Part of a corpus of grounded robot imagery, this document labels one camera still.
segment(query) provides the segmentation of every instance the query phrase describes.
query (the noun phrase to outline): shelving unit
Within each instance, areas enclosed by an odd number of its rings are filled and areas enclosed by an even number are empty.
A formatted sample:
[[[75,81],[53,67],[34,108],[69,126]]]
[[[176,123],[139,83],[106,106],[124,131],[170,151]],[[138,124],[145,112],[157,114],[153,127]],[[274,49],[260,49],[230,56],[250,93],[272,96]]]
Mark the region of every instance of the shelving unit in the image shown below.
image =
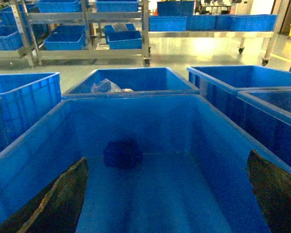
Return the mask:
[[[0,4],[5,4],[5,3],[7,2],[0,0]],[[24,20],[26,19],[24,19],[21,15],[21,11],[19,9],[19,4],[17,0],[9,0],[9,3],[12,7],[12,12],[16,20],[16,25],[17,25],[17,28],[20,33],[21,40],[24,46],[19,48],[18,50],[0,51],[0,60],[17,60],[26,56],[28,59],[29,65],[33,67],[38,63],[37,57],[34,56],[33,54],[33,51],[35,51],[37,54],[37,49],[38,49],[37,42],[34,39],[32,44],[29,43],[28,35],[27,35],[27,32],[25,30],[25,25],[24,25]],[[27,13],[26,6],[23,8],[23,11]],[[32,38],[35,38],[32,27],[30,27],[29,32]]]

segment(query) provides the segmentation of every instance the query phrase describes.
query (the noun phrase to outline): stainless steel shelf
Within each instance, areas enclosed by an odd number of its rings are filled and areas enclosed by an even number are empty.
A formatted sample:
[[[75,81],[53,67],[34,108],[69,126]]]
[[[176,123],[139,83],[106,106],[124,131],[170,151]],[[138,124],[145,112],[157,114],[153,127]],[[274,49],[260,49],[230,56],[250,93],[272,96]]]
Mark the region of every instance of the stainless steel shelf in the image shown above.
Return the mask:
[[[40,50],[39,56],[41,60],[128,58],[142,56],[142,50]]]
[[[27,54],[26,48],[21,47],[18,50],[0,51],[0,60],[20,59]]]
[[[223,38],[223,37],[237,37],[237,38],[256,38],[273,37],[274,32],[149,32],[150,38],[195,38],[195,37],[210,37],[210,38]]]

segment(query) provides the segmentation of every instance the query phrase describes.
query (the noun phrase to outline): plastic bag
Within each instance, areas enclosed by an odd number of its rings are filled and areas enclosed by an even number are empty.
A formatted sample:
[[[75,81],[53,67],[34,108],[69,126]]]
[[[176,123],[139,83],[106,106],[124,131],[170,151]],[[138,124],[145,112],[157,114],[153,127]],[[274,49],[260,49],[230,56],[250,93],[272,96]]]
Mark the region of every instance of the plastic bag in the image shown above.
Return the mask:
[[[94,83],[91,91],[92,93],[123,92],[118,85],[111,82],[109,79],[104,79],[98,83]]]
[[[112,27],[115,32],[126,32],[128,31],[127,26],[125,23],[114,23]]]

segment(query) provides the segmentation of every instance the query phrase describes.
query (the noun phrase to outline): metal frame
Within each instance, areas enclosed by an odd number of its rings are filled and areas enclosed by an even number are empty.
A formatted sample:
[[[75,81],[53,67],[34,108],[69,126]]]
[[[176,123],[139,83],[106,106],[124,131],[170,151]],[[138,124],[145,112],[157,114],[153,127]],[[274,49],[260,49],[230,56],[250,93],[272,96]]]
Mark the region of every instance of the metal frame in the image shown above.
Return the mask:
[[[29,13],[27,20],[29,25],[38,23],[62,23],[70,25],[85,25],[87,46],[84,50],[45,50],[44,45],[39,46],[37,55],[39,60],[69,60],[69,59],[99,59],[99,58],[129,58],[140,57],[144,65],[150,65],[149,59],[149,12],[148,0],[144,0],[141,12],[97,12],[96,6],[86,8],[85,0],[81,1],[82,12],[80,13]],[[98,46],[104,37],[101,30],[101,23],[107,22],[141,22],[142,49],[138,50],[99,50]],[[91,35],[90,23],[98,24],[97,35]]]
[[[0,51],[0,60],[16,60],[16,59],[21,59],[24,56],[26,56],[28,59],[29,65],[33,67],[37,63],[37,59],[32,53],[32,50],[34,49],[36,44],[34,42],[34,45],[30,45],[29,43],[28,35],[26,32],[25,24],[24,24],[24,20],[26,19],[24,19],[21,15],[21,11],[19,9],[19,3],[17,2],[17,0],[9,0],[9,3],[12,8],[12,12],[16,20],[16,25],[17,25],[17,28],[20,33],[21,40],[24,46],[19,48],[18,50]],[[25,14],[27,14],[26,6],[23,8],[23,10]],[[31,28],[29,32],[31,35],[33,35],[33,31]]]

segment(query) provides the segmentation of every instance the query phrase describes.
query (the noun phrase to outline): floor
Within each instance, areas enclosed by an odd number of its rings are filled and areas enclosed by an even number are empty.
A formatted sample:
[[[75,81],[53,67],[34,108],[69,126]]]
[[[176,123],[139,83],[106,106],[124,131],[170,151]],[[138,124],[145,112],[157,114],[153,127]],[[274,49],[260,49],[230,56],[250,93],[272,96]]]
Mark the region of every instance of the floor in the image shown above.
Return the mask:
[[[214,65],[261,65],[268,39],[245,41],[245,50],[238,53],[239,38],[152,38],[151,67],[170,67],[188,78],[186,67]],[[291,39],[278,35],[267,67],[289,70]],[[100,68],[143,67],[141,58],[44,61],[42,67],[31,68],[27,59],[0,61],[0,74],[60,72],[62,93]]]

